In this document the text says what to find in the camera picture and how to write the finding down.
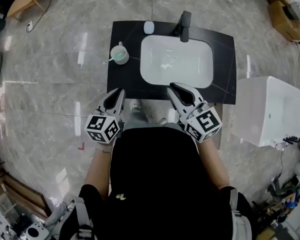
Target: gray pants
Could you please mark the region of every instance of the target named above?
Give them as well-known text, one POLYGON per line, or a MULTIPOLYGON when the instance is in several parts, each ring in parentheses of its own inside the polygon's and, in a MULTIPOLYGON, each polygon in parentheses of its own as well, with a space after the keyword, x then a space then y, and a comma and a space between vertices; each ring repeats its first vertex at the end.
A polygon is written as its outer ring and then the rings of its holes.
POLYGON ((169 127, 181 132, 184 132, 182 128, 174 122, 168 122, 165 124, 149 123, 145 113, 141 111, 139 107, 131 109, 130 118, 124 124, 123 131, 133 128, 148 128, 148 127, 169 127))

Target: marble countertop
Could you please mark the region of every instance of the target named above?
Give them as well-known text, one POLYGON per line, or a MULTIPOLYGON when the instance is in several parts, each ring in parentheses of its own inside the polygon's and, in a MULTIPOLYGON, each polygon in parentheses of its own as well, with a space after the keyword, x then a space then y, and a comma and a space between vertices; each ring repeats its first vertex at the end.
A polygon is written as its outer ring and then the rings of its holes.
MULTIPOLYGON (((165 85, 146 82, 140 72, 141 43, 148 35, 144 33, 145 21, 114 21, 110 50, 123 43, 129 53, 129 61, 118 65, 108 64, 107 91, 123 88, 126 97, 131 99, 168 100, 165 85)), ((176 24, 154 21, 154 33, 158 36, 176 36, 176 24)), ((190 27, 189 39, 208 43, 213 52, 213 80, 207 88, 198 88, 202 97, 209 103, 235 104, 237 69, 234 38, 216 31, 190 27)))

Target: white mug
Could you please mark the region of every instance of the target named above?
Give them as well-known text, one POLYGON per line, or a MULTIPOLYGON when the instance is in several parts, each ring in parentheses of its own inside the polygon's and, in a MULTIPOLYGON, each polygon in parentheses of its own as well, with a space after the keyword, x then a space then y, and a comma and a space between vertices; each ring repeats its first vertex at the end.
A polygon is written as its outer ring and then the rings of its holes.
POLYGON ((129 53, 127 52, 127 49, 122 45, 122 42, 119 42, 119 45, 111 49, 110 56, 111 58, 113 58, 113 61, 119 65, 123 65, 129 60, 129 53))

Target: gray tile floor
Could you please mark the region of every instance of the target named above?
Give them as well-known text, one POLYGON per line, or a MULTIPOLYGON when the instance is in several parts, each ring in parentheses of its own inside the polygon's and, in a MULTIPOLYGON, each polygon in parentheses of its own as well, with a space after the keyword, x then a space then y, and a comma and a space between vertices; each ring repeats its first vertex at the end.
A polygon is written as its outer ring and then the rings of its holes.
MULTIPOLYGON (((102 61, 112 22, 177 22, 183 10, 192 12, 192 26, 234 37, 238 79, 247 75, 249 54, 253 76, 274 76, 300 89, 300 47, 272 28, 266 0, 51 0, 32 32, 26 26, 41 15, 37 7, 22 13, 21 23, 8 19, 0 33, 0 155, 10 173, 55 204, 67 191, 78 194, 94 146, 83 127, 106 93, 102 61)), ((168 101, 143 104, 151 122, 171 108, 168 101)), ((281 152, 231 134, 233 108, 223 106, 220 156, 233 186, 258 200, 282 169, 281 152)), ((284 151, 283 179, 299 159, 295 147, 284 151)))

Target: red corner mark on floor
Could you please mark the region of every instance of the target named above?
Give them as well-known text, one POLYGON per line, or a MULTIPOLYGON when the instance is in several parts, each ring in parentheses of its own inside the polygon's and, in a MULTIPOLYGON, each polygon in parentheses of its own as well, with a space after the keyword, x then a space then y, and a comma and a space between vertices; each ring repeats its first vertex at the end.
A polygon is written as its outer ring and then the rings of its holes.
POLYGON ((85 150, 85 143, 84 142, 82 142, 82 147, 78 147, 78 150, 82 150, 82 151, 85 150))

